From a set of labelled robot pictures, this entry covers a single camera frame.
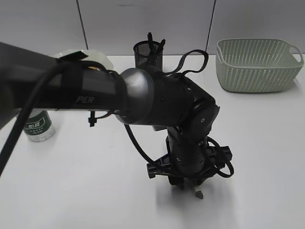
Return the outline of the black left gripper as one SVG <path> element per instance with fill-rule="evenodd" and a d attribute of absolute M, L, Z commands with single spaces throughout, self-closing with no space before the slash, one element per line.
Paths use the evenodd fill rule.
<path fill-rule="evenodd" d="M 155 161 L 161 169 L 148 163 L 149 178 L 166 176 L 172 186 L 182 187 L 185 179 L 199 186 L 216 174 L 232 176 L 232 152 L 228 146 L 220 146 L 209 136 L 194 143 L 174 128 L 168 128 L 167 133 L 167 153 Z"/>

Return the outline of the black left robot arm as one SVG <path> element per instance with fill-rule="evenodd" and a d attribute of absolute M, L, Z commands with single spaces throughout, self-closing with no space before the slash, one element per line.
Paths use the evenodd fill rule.
<path fill-rule="evenodd" d="M 0 45 L 0 124 L 15 119 L 0 153 L 4 169 L 33 110 L 105 111 L 115 115 L 140 155 L 149 177 L 167 176 L 172 185 L 185 179 L 201 185 L 214 175 L 234 174 L 232 153 L 209 137 L 219 113 L 215 99 L 180 67 L 169 73 L 148 66 L 122 73 L 84 59 L 82 52 L 53 58 L 20 47 Z M 161 126 L 168 132 L 167 154 L 148 157 L 132 125 Z"/>

